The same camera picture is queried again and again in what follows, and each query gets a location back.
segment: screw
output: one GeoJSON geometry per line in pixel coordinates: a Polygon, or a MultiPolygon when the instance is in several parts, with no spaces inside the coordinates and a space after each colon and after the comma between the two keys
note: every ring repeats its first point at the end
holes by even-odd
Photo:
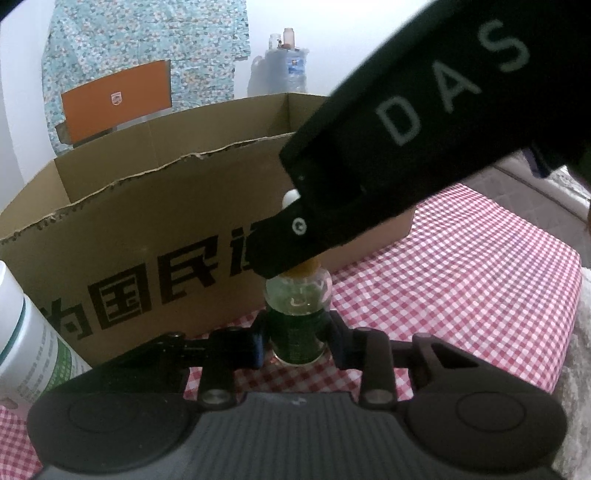
{"type": "Polygon", "coordinates": [[[303,218],[298,217],[291,223],[291,229],[296,235],[304,235],[306,230],[308,230],[308,225],[306,225],[306,221],[303,218]]]}
{"type": "Polygon", "coordinates": [[[394,395],[392,392],[389,392],[388,390],[382,390],[381,388],[369,390],[363,394],[363,397],[370,405],[387,405],[392,400],[394,400],[394,395]]]}
{"type": "Polygon", "coordinates": [[[208,405],[223,405],[228,403],[232,399],[228,390],[222,390],[221,388],[212,388],[207,390],[202,396],[201,401],[208,405]]]}

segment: plastic bottle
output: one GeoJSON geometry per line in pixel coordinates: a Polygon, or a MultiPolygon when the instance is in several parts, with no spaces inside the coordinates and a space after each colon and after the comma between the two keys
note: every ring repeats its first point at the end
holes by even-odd
{"type": "MultiPolygon", "coordinates": [[[[285,208],[298,198],[296,190],[285,195],[285,208]]],[[[318,360],[326,348],[332,279],[311,258],[267,280],[265,302],[269,339],[275,356],[288,365],[307,365],[318,360]]]]}
{"type": "Polygon", "coordinates": [[[269,37],[269,50],[275,50],[281,47],[281,34],[272,33],[269,37]]]}
{"type": "Polygon", "coordinates": [[[287,91],[290,93],[308,93],[306,85],[306,56],[308,50],[286,50],[287,91]]]}
{"type": "Polygon", "coordinates": [[[24,419],[45,390],[87,370],[0,261],[0,405],[24,419]]]}

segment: small glass bottle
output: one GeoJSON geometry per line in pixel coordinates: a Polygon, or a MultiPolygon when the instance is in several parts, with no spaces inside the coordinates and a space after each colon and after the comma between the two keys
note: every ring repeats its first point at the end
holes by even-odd
{"type": "MultiPolygon", "coordinates": [[[[299,197],[297,190],[287,192],[283,208],[299,197]]],[[[273,352],[280,361],[306,365],[322,356],[331,299],[332,278],[318,258],[267,280],[267,328],[273,352]]]]}
{"type": "Polygon", "coordinates": [[[296,47],[296,34],[293,28],[286,28],[283,31],[283,48],[295,48],[296,47]]]}

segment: torn cardboard edge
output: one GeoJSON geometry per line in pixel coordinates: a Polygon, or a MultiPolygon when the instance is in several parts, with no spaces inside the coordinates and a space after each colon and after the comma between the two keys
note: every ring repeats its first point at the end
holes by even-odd
{"type": "Polygon", "coordinates": [[[87,195],[86,197],[81,198],[80,200],[77,200],[76,202],[66,205],[65,207],[55,210],[54,212],[46,215],[45,217],[41,218],[40,220],[33,222],[30,225],[21,228],[20,230],[15,231],[13,234],[8,235],[4,238],[0,238],[0,245],[5,245],[6,243],[11,242],[11,241],[12,242],[16,241],[19,236],[21,236],[23,233],[25,233],[28,230],[36,229],[36,230],[42,231],[45,227],[49,226],[50,224],[59,222],[62,219],[64,219],[65,217],[69,216],[70,214],[77,212],[79,210],[82,210],[86,203],[88,203],[89,201],[93,201],[95,199],[98,199],[99,196],[103,195],[103,192],[106,192],[108,190],[109,191],[113,190],[113,189],[117,188],[118,186],[120,186],[124,183],[128,183],[130,181],[133,181],[135,179],[143,178],[147,175],[155,174],[155,173],[158,173],[159,171],[171,168],[176,163],[183,161],[185,159],[188,159],[189,157],[193,157],[198,160],[207,160],[209,157],[211,157],[217,153],[230,151],[230,150],[238,150],[240,148],[248,147],[252,144],[256,144],[256,143],[260,143],[262,141],[268,140],[269,138],[283,138],[283,137],[290,137],[291,135],[293,135],[293,133],[276,135],[274,137],[256,138],[254,140],[245,140],[245,141],[241,141],[241,142],[235,142],[235,143],[227,145],[225,147],[218,148],[216,150],[211,150],[208,152],[190,153],[187,155],[183,155],[182,157],[177,158],[176,160],[173,160],[173,161],[167,163],[166,165],[162,165],[161,167],[153,168],[151,170],[146,170],[141,173],[136,173],[136,174],[130,175],[128,177],[124,177],[122,179],[115,180],[115,181],[109,183],[108,185],[105,185],[100,190],[97,190],[96,192],[91,193],[91,194],[87,195]]]}
{"type": "Polygon", "coordinates": [[[49,162],[0,212],[0,238],[114,181],[192,153],[296,131],[325,97],[282,93],[205,105],[154,118],[81,145],[49,162]]]}

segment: black round pad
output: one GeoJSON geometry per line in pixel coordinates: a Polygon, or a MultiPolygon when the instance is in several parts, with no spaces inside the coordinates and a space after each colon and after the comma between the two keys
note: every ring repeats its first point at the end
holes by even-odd
{"type": "Polygon", "coordinates": [[[518,472],[560,447],[566,417],[558,402],[518,379],[498,383],[478,370],[446,375],[410,401],[407,424],[427,450],[468,470],[518,472]]]}
{"type": "Polygon", "coordinates": [[[457,415],[476,430],[507,432],[524,421],[525,407],[505,393],[478,392],[458,401],[457,415]]]}
{"type": "Polygon", "coordinates": [[[84,473],[137,468],[166,453],[189,424],[177,394],[46,394],[29,416],[43,463],[84,473]]]}

